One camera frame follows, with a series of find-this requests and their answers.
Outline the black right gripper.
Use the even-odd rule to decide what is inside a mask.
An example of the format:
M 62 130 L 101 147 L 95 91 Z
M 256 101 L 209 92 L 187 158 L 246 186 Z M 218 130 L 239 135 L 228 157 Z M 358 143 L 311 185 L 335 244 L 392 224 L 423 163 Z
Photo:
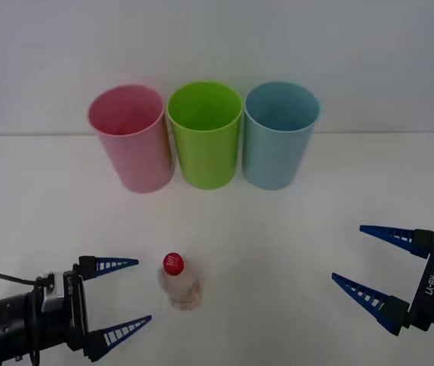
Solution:
M 372 225 L 361 225 L 359 231 L 427 258 L 410 310 L 408 302 L 337 273 L 332 273 L 332 280 L 392 335 L 399 335 L 406 320 L 408 326 L 427 331 L 434 324 L 434 232 Z

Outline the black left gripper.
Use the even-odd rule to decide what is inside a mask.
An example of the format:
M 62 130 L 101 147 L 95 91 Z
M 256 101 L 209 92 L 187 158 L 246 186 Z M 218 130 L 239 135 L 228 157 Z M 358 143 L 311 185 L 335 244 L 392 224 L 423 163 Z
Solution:
M 88 332 L 83 281 L 139 265 L 133 258 L 83 255 L 72 270 L 36 278 L 32 291 L 32 353 L 60 344 L 97 362 L 141 330 L 152 316 Z

